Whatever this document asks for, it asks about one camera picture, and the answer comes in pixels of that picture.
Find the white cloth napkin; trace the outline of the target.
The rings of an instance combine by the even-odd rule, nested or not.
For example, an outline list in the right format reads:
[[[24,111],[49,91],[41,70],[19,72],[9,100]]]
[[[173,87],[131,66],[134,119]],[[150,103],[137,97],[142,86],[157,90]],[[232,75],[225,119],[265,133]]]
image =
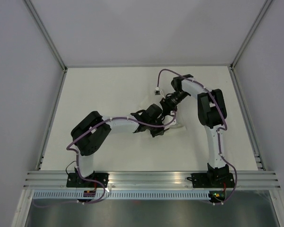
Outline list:
[[[137,112],[133,116],[142,124],[139,124],[135,133],[148,132],[151,137],[163,135],[175,135],[186,131],[180,114],[178,104],[187,97],[183,91],[174,91],[164,94],[162,90],[147,95],[139,104]]]

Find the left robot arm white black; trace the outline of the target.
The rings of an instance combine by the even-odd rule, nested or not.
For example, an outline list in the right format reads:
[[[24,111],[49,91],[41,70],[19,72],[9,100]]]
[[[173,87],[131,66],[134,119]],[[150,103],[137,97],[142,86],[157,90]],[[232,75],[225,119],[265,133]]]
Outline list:
[[[78,183],[83,187],[93,184],[94,154],[109,135],[149,131],[152,137],[156,137],[163,135],[175,118],[175,110],[163,110],[156,104],[128,116],[104,117],[97,111],[88,114],[72,129],[72,143],[67,146],[67,150],[76,153],[75,171]]]

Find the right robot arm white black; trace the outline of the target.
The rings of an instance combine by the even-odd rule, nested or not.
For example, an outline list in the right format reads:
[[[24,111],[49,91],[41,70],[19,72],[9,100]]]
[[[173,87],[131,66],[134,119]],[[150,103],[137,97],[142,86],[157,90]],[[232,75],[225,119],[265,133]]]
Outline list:
[[[166,116],[176,111],[177,105],[187,96],[193,96],[197,100],[197,116],[205,128],[209,148],[206,180],[210,186],[217,187],[229,175],[229,165],[222,158],[222,131],[227,130],[223,92],[220,89],[206,88],[190,74],[174,77],[171,86],[175,91],[160,101],[162,114]]]

